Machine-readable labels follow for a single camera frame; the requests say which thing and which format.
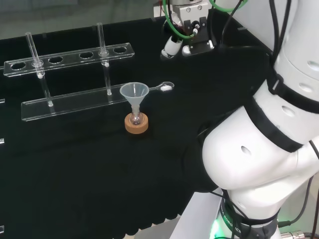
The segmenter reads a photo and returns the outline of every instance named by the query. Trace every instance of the green cable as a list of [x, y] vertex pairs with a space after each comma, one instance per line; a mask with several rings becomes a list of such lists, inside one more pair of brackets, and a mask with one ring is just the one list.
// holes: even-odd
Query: green cable
[[[233, 8], [222, 8], [220, 6], [218, 6], [214, 0], [209, 0], [210, 3], [213, 5], [214, 8], [216, 8], [217, 10], [223, 11], [223, 12], [232, 12], [234, 9]], [[239, 5], [239, 8], [241, 8], [243, 5], [246, 4], [248, 0], [243, 0], [243, 2]]]
[[165, 17], [166, 17], [166, 20], [168, 22], [168, 25], [170, 26], [170, 28], [172, 29], [172, 31], [177, 35], [179, 36], [180, 38], [182, 39], [190, 39], [192, 37], [194, 37], [194, 34], [190, 35], [190, 36], [185, 36], [181, 33], [179, 33], [179, 31], [176, 30], [176, 28], [173, 26], [173, 24], [171, 23], [170, 21], [170, 18], [168, 16], [168, 13], [167, 13], [167, 9], [166, 9], [166, 0], [163, 0], [163, 8], [164, 8], [164, 13], [165, 13]]

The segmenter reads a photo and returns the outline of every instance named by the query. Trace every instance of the transparent plastic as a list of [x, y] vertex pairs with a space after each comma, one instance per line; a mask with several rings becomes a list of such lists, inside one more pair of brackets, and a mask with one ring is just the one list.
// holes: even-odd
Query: transparent plastic
[[[134, 56], [134, 50], [129, 43], [106, 46], [105, 48], [109, 52], [109, 54], [106, 56], [101, 56], [100, 47], [39, 56], [39, 60], [42, 63], [41, 70], [55, 70], [64, 67], [102, 62], [105, 60], [110, 61]], [[39, 69], [37, 69], [33, 63], [33, 57], [6, 61], [4, 63], [3, 74], [5, 76], [12, 77], [35, 73]]]
[[[106, 50], [106, 47], [105, 47], [105, 40], [104, 40], [104, 32], [103, 32], [102, 23], [101, 22], [97, 23], [97, 27], [98, 27], [99, 42], [100, 42], [100, 48], [101, 48], [99, 54], [101, 56], [107, 56], [109, 54], [109, 52]], [[109, 64], [108, 60], [104, 60], [101, 63], [102, 63], [102, 67], [103, 67], [104, 79], [105, 79], [105, 85], [106, 85], [107, 93], [110, 96], [112, 94], [110, 73], [109, 73], [110, 64]]]
[[[124, 85], [111, 86], [112, 95], [110, 96], [107, 94], [106, 87], [54, 96], [52, 97], [52, 107], [48, 106], [46, 98], [23, 102], [21, 103], [21, 118], [23, 121], [38, 120], [125, 102], [127, 99], [120, 93], [120, 88]], [[149, 88], [149, 92], [165, 92], [167, 87], [172, 90], [174, 84], [172, 82], [163, 82], [156, 87]]]
[[139, 125], [144, 121], [140, 112], [140, 103], [149, 91], [149, 87], [140, 82], [130, 82], [120, 88], [121, 95], [132, 105], [132, 114], [129, 121], [134, 125]]
[[27, 40], [29, 48], [30, 48], [32, 59], [33, 59], [33, 62], [32, 62], [31, 65], [36, 70], [36, 75], [38, 76], [39, 81], [41, 83], [41, 87], [42, 87], [42, 90], [43, 90], [44, 95], [46, 97], [47, 104], [49, 105], [49, 107], [52, 107], [53, 106], [53, 102], [52, 102], [51, 94], [50, 94], [50, 91], [49, 91], [49, 88], [48, 88], [48, 85], [46, 83], [46, 79], [45, 79], [45, 76], [44, 76], [45, 72], [44, 72], [44, 70], [42, 68], [43, 61], [40, 61], [40, 59], [39, 59], [39, 56], [38, 56], [38, 53], [36, 51], [36, 48], [35, 48], [31, 33], [27, 32], [25, 34], [25, 36], [26, 36], [26, 40]]

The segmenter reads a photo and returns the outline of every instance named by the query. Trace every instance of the metal connector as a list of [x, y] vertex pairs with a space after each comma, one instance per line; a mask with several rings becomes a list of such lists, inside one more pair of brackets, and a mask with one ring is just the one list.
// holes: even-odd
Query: metal connector
[[281, 233], [282, 239], [305, 239], [305, 234], [302, 231], [292, 233]]

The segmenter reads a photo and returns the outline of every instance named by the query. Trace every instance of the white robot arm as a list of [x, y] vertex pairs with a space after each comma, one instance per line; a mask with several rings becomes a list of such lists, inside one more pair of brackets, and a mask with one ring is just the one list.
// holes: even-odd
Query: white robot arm
[[[252, 227], [250, 238], [281, 238], [277, 212], [319, 171], [309, 143], [319, 148], [318, 9], [318, 0], [298, 2], [275, 64], [278, 75], [270, 74], [251, 102], [214, 129], [203, 145], [203, 163], [212, 181], [228, 190], [249, 219], [263, 222]], [[217, 220], [223, 236], [231, 237], [223, 207]], [[242, 237], [238, 228], [236, 236]]]

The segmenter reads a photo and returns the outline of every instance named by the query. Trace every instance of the green light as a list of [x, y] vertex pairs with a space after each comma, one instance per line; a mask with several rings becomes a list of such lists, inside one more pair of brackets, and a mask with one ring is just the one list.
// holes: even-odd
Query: green light
[[218, 221], [215, 220], [213, 225], [211, 226], [209, 239], [214, 239], [214, 238], [223, 237], [223, 236], [224, 236], [224, 233], [220, 230]]

